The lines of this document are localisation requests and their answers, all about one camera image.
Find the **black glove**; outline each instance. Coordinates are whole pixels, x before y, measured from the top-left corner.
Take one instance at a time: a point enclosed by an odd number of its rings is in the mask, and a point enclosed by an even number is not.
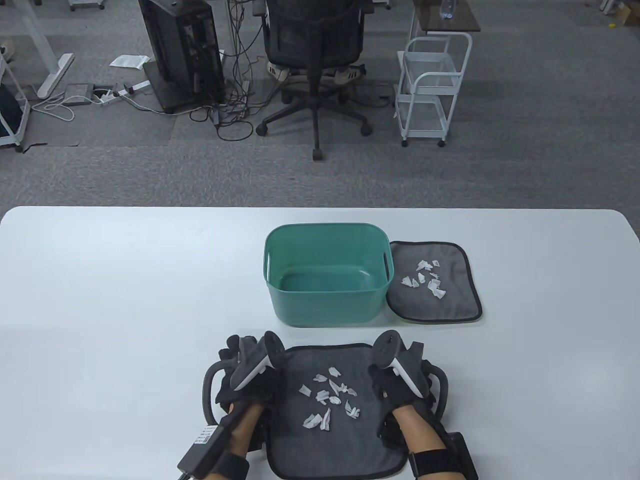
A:
[[[247,337],[254,344],[257,344],[255,337]],[[218,352],[220,360],[231,360],[237,358],[240,354],[240,337],[233,335],[227,339],[227,347]],[[233,391],[229,386],[229,379],[234,372],[232,368],[225,369],[225,377],[222,379],[220,391],[216,396],[216,403],[219,403],[225,412],[229,412],[229,408],[233,402],[237,401],[255,401],[266,408],[273,406],[276,395],[282,391],[282,373],[270,367],[266,367],[263,373],[256,375],[244,388]]]
[[[402,377],[394,373],[392,368],[381,369],[377,365],[370,365],[369,375],[371,375],[371,379],[373,380],[373,390],[378,398],[387,403],[393,410],[418,400],[416,394],[412,392]],[[425,374],[425,377],[430,389],[433,381],[429,378],[428,373]],[[425,399],[425,402],[431,408],[435,404],[435,401],[435,397],[431,391],[429,391],[429,396]]]

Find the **water bottle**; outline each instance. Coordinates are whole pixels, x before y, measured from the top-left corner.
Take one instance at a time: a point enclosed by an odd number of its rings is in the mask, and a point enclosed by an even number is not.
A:
[[[456,9],[457,0],[442,0],[440,4],[440,18],[450,20],[453,18],[453,11]]]

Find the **sneaker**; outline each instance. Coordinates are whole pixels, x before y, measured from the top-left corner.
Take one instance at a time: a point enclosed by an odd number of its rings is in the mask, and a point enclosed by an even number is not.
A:
[[[333,77],[333,82],[336,85],[347,85],[353,81],[356,81],[362,76],[359,68],[347,68],[342,72],[340,70],[335,71],[335,77]]]
[[[4,60],[9,63],[11,57],[15,53],[13,42],[11,40],[5,40],[2,45],[0,45],[0,53],[4,57]]]
[[[269,72],[278,82],[284,82],[289,77],[289,69],[278,67],[271,62],[267,63],[267,72]]]

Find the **gray carpet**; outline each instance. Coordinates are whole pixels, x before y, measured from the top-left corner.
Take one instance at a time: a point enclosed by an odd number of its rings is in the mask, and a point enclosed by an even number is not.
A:
[[[36,12],[54,50],[76,54],[63,84],[143,79],[108,66],[121,53],[152,54],[136,1],[74,13],[63,0],[44,3]],[[412,8],[409,0],[397,3],[367,18],[362,60],[370,80],[397,81],[396,50]],[[474,35],[445,148],[430,140],[401,148],[391,107],[361,109],[375,129],[369,138],[357,124],[323,113],[324,163],[310,159],[308,113],[239,143],[218,139],[210,123],[124,103],[78,107],[70,124],[35,113],[28,140],[48,145],[22,155],[0,150],[0,215],[16,205],[607,208],[640,232],[637,29],[610,29],[611,20],[583,0],[471,3],[483,32]],[[212,6],[228,48],[222,0]],[[249,18],[248,40],[256,27]],[[44,68],[12,6],[0,7],[0,32],[17,44],[19,80],[42,81]],[[250,56],[263,55],[258,40]],[[257,59],[260,101],[272,82]],[[359,89],[364,97],[381,93]],[[157,105],[153,95],[137,100]],[[258,118],[280,107],[276,99]],[[238,137],[245,128],[221,133]]]

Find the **black pc case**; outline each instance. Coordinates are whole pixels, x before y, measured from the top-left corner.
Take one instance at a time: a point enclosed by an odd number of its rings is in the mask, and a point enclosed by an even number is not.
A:
[[[225,100],[211,7],[205,0],[138,0],[156,60],[145,73],[167,113]]]

